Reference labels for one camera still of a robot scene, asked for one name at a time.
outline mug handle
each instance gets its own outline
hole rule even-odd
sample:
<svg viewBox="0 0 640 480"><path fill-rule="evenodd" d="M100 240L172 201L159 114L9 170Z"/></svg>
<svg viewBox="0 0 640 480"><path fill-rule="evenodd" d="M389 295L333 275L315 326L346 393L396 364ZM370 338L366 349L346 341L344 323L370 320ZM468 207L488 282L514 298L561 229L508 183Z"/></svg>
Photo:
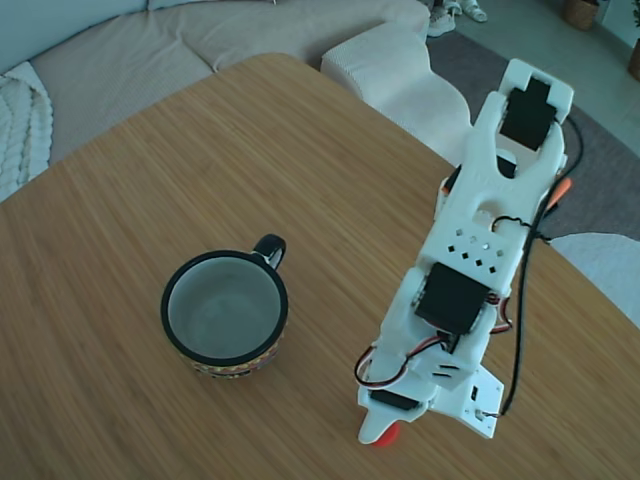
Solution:
<svg viewBox="0 0 640 480"><path fill-rule="evenodd" d="M287 251L287 243L283 238L270 233L265 235L253 247L254 255L261 257L274 270L278 268Z"/></svg>

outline white blanket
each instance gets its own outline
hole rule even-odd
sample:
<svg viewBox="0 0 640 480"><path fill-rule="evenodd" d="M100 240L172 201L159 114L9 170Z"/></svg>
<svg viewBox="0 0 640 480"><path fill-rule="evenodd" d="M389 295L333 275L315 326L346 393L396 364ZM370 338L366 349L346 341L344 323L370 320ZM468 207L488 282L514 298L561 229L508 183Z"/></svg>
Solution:
<svg viewBox="0 0 640 480"><path fill-rule="evenodd" d="M53 106L24 62L0 75L0 202L49 166Z"/></svg>
<svg viewBox="0 0 640 480"><path fill-rule="evenodd" d="M640 328L640 242L623 235L579 233L551 242Z"/></svg>

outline floor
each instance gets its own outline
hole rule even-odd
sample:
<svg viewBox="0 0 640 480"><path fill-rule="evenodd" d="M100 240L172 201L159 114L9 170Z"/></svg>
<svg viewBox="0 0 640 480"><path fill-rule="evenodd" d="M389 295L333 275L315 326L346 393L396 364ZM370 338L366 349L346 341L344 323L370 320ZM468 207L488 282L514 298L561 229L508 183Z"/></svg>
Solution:
<svg viewBox="0 0 640 480"><path fill-rule="evenodd" d="M562 0L479 0L489 22L457 17L457 31L503 57L521 58L565 80L574 102L640 156L640 82L626 70L631 48L596 25L561 18Z"/></svg>

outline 3d printed robot arm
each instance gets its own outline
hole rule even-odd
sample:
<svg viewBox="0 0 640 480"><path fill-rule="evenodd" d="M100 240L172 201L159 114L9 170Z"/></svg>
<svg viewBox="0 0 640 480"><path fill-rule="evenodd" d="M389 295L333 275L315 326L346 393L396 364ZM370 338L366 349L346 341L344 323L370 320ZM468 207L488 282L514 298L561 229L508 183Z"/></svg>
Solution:
<svg viewBox="0 0 640 480"><path fill-rule="evenodd" d="M519 60L487 97L415 266L356 366L362 443L427 410L493 437L503 385L481 361L528 233L496 219L532 221L566 163L560 125L572 99L568 85Z"/></svg>

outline gray rug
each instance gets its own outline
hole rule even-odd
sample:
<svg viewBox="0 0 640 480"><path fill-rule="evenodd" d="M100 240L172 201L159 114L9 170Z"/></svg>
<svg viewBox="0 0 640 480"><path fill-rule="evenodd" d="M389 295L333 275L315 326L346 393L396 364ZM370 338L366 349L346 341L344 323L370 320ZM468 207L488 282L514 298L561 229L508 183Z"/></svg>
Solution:
<svg viewBox="0 0 640 480"><path fill-rule="evenodd" d="M487 94L498 88L507 60L455 32L429 39L427 46L433 71L462 92L475 120ZM579 108L572 116L584 137L584 159L572 175L573 188L542 231L551 237L618 233L640 241L640 158ZM566 124L564 131L572 162L575 134Z"/></svg>

